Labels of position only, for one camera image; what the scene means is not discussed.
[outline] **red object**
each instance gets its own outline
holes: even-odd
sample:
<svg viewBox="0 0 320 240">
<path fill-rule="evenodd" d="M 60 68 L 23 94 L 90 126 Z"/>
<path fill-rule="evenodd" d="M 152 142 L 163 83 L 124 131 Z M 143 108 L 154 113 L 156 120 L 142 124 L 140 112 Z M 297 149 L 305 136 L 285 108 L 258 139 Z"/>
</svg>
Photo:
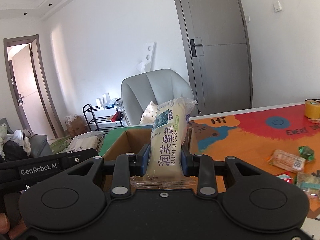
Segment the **red object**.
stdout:
<svg viewBox="0 0 320 240">
<path fill-rule="evenodd" d="M 284 173 L 280 173 L 278 175 L 276 175 L 279 179 L 282 179 L 290 184 L 293 183 L 293 178 L 290 177 L 290 173 L 288 171 L 284 172 Z"/>
<path fill-rule="evenodd" d="M 117 111 L 117 112 L 115 113 L 115 115 L 113 116 L 113 118 L 111 119 L 111 121 L 112 121 L 112 122 L 116 122 L 116 121 L 119 120 L 119 118 L 120 118 L 120 113 Z"/>
</svg>

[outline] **doorframe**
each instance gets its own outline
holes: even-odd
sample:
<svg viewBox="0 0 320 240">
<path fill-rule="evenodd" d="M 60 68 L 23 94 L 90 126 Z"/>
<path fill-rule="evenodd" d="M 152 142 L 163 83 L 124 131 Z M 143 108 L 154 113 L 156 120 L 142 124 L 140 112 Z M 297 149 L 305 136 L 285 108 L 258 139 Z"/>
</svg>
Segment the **doorframe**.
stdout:
<svg viewBox="0 0 320 240">
<path fill-rule="evenodd" d="M 177 14 L 178 14 L 179 25 L 180 25 L 180 30 L 181 30 L 184 53 L 186 55 L 189 82 L 190 82 L 190 86 L 192 88 L 193 94 L 195 94 L 195 99 L 197 100 L 196 81 L 195 81 L 195 75 L 194 75 L 194 70 L 193 70 L 187 27 L 186 27 L 186 23 L 185 23 L 185 20 L 183 17 L 182 5 L 181 5 L 180 0 L 174 0 L 174 2 L 176 4 L 176 8 L 177 8 Z M 250 84 L 249 84 L 249 89 L 250 89 L 249 107 L 252 108 L 252 63 L 251 63 L 251 52 L 250 52 L 250 45 L 249 45 L 249 35 L 248 35 L 247 22 L 246 22 L 243 8 L 242 8 L 241 0 L 238 0 L 238 4 L 239 4 L 240 12 L 241 12 L 241 17 L 244 20 L 244 34 L 245 34 L 245 39 L 246 39 L 246 44 L 247 44 L 248 63 L 249 63 L 249 82 L 250 82 Z"/>
<path fill-rule="evenodd" d="M 15 93 L 14 93 L 14 90 L 13 90 L 13 86 L 12 86 L 12 83 L 11 83 L 11 73 L 10 73 L 10 67 L 9 67 L 7 47 L 16 46 L 16 45 L 22 45 L 22 44 L 27 44 L 27 43 L 31 44 L 34 40 L 36 40 L 36 46 L 37 46 L 37 51 L 38 51 L 38 58 L 39 58 L 39 62 L 40 62 L 41 73 L 36 73 L 35 65 L 34 65 L 34 62 L 33 62 L 32 58 L 31 58 L 31 62 L 32 62 L 33 73 L 34 73 L 34 76 L 35 76 L 36 86 L 37 86 L 37 89 L 38 89 L 38 92 L 39 92 L 40 100 L 41 100 L 45 115 L 46 115 L 46 117 L 48 119 L 49 125 L 50 125 L 50 127 L 52 129 L 52 132 L 53 132 L 54 136 L 56 138 L 64 137 L 65 136 L 65 132 L 64 132 L 64 129 L 63 129 L 62 125 L 61 125 L 61 122 L 60 122 L 60 119 L 58 117 L 57 111 L 56 111 L 56 109 L 54 107 L 54 104 L 53 104 L 53 101 L 52 101 L 52 97 L 51 97 L 51 94 L 50 94 L 50 91 L 49 91 L 48 82 L 47 82 L 47 79 L 46 79 L 46 76 L 45 76 L 42 57 L 41 57 L 40 42 L 39 42 L 39 35 L 38 34 L 33 35 L 33 36 L 24 36 L 24 37 L 10 38 L 10 39 L 4 38 L 4 40 L 3 40 L 3 43 L 4 43 L 4 61 L 5 61 L 5 67 L 6 67 L 6 71 L 7 71 L 7 77 L 8 77 L 8 82 L 9 82 L 9 87 L 10 87 L 10 92 L 11 92 L 11 95 L 12 95 L 13 103 L 14 103 L 14 106 L 16 108 L 16 111 L 17 111 L 19 120 L 21 122 L 21 125 L 22 125 L 22 127 L 24 129 L 26 129 L 27 125 L 25 124 L 23 115 L 22 115 L 22 113 L 21 113 L 21 111 L 19 109 L 19 105 L 18 105 L 18 102 L 16 100 L 16 96 L 15 96 Z M 40 89 L 39 82 L 43 83 L 43 85 L 45 87 L 44 91 Z M 42 94 L 46 94 L 46 96 L 49 99 L 49 104 L 47 104 L 47 105 L 45 104 Z M 52 112 L 53 112 L 56 125 L 54 125 L 52 123 L 52 120 L 50 119 L 50 116 L 49 116 L 49 113 L 48 113 L 48 110 L 47 110 L 48 107 L 50 107 Z"/>
</svg>

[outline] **gray door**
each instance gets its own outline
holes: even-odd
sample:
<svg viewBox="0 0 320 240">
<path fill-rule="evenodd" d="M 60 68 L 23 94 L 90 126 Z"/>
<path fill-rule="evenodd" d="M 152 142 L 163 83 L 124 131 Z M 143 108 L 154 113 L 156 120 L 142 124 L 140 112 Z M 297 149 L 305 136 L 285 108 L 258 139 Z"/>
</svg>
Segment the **gray door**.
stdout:
<svg viewBox="0 0 320 240">
<path fill-rule="evenodd" d="M 250 108 L 250 68 L 238 0 L 180 0 L 180 3 L 199 115 Z"/>
</svg>

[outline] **gray armchair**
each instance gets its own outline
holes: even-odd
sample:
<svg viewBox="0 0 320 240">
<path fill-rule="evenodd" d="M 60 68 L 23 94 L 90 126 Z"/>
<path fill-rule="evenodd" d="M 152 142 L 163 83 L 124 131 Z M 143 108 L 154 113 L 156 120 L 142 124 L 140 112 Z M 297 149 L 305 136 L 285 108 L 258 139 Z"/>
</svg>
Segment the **gray armchair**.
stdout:
<svg viewBox="0 0 320 240">
<path fill-rule="evenodd" d="M 121 100 L 128 125 L 140 123 L 151 101 L 158 105 L 180 97 L 194 99 L 188 82 L 171 69 L 128 77 L 121 85 Z"/>
<path fill-rule="evenodd" d="M 10 129 L 7 119 L 0 119 L 0 125 L 4 123 L 8 127 L 8 134 L 13 134 L 14 132 Z M 34 135 L 31 138 L 29 138 L 29 142 L 31 145 L 31 156 L 42 157 L 53 154 L 47 139 L 48 138 L 46 135 Z"/>
</svg>

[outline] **floor mat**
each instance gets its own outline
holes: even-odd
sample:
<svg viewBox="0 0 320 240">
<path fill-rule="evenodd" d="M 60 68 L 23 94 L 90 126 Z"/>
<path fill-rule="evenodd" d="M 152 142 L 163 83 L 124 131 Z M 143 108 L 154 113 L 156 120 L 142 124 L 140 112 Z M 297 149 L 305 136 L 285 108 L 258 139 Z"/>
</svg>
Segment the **floor mat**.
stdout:
<svg viewBox="0 0 320 240">
<path fill-rule="evenodd" d="M 59 153 L 66 149 L 71 143 L 72 139 L 73 138 L 71 136 L 66 136 L 50 144 L 53 154 Z"/>
</svg>

